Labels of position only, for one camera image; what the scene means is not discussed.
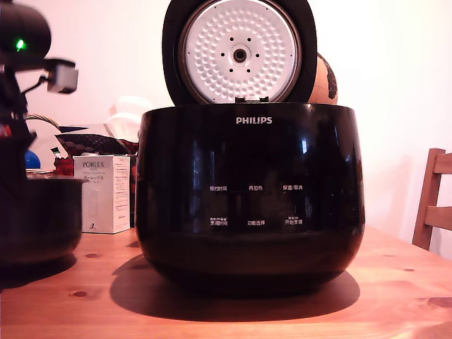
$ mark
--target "black bowl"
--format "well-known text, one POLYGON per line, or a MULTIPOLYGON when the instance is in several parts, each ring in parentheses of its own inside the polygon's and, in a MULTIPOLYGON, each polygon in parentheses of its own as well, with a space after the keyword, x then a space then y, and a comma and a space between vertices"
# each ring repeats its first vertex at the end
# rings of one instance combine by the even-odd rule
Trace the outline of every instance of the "black bowl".
POLYGON ((0 199, 0 267, 46 263, 70 254, 82 235, 83 181, 28 179, 0 199))
POLYGON ((143 116, 136 230, 183 288, 302 292, 340 275, 364 233, 355 113, 304 104, 193 105, 143 116))

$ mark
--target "inner lid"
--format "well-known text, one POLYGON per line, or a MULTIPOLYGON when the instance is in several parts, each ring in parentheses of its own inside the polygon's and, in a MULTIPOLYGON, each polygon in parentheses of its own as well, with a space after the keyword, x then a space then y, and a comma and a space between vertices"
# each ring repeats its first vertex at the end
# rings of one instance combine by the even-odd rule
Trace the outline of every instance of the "inner lid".
POLYGON ((212 0, 188 20, 178 57, 197 102, 282 102, 297 82, 302 44, 290 17, 273 1, 212 0))

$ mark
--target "blue object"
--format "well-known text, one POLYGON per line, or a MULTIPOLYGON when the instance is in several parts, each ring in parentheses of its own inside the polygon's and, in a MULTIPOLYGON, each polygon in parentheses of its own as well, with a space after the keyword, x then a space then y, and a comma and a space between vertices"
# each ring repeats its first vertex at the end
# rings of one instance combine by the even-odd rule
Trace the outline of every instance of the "blue object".
POLYGON ((25 154, 25 167, 27 169, 40 169, 41 168, 41 161, 39 157, 32 152, 31 150, 28 150, 25 154))

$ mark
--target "black rice cooker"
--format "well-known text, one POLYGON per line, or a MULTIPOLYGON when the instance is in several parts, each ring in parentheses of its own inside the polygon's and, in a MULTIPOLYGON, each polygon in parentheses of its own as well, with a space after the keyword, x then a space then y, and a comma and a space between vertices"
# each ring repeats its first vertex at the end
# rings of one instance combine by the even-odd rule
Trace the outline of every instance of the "black rice cooker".
POLYGON ((222 295, 303 292, 343 273, 364 233, 359 137, 352 109, 309 101, 308 3, 173 0, 162 53, 175 107, 141 124, 147 260, 181 288, 222 295))

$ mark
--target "philips logo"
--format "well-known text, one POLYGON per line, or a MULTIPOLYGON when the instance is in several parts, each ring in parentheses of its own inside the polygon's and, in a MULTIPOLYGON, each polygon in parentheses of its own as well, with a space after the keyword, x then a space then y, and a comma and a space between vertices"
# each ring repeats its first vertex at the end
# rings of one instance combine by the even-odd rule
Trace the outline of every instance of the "philips logo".
POLYGON ((249 117, 249 118, 237 118, 237 125, 262 125, 262 124, 272 124, 272 117, 249 117))

